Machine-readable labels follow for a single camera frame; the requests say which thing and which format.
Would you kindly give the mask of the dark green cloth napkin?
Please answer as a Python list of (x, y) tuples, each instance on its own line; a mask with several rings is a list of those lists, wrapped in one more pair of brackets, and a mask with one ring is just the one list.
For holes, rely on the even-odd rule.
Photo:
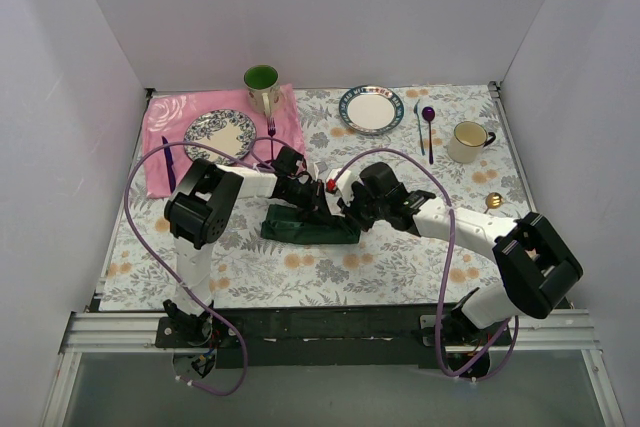
[(340, 217), (336, 228), (312, 225), (304, 220), (301, 210), (271, 205), (261, 223), (260, 236), (295, 245), (349, 245), (360, 241), (361, 230), (357, 224)]

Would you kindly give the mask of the gold spoon teal handle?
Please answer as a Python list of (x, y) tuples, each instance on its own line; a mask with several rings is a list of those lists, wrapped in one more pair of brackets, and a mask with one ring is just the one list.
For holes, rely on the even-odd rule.
[(499, 209), (505, 203), (504, 197), (499, 192), (491, 192), (485, 198), (485, 213)]

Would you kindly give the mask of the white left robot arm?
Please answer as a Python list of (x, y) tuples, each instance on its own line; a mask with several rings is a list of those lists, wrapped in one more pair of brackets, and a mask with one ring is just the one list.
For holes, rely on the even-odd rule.
[(212, 250), (237, 200), (256, 197), (286, 202), (269, 207), (261, 226), (265, 239), (306, 245), (338, 243), (352, 236), (345, 219), (331, 213), (324, 183), (304, 169), (302, 154), (284, 146), (271, 166), (272, 173), (263, 173), (198, 159), (165, 206), (179, 281), (163, 307), (173, 331), (190, 346), (203, 346), (212, 337), (213, 324), (204, 309), (211, 304)]

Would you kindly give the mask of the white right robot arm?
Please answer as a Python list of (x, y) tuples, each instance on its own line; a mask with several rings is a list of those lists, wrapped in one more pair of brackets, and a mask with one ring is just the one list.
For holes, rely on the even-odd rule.
[(452, 209), (431, 192), (408, 191), (383, 162), (338, 180), (337, 189), (341, 212), (363, 230), (386, 221), (414, 236), (452, 241), (495, 263), (499, 280), (473, 289), (443, 315), (447, 340), (471, 345), (508, 318), (544, 319), (583, 276), (579, 261), (539, 213), (512, 219)]

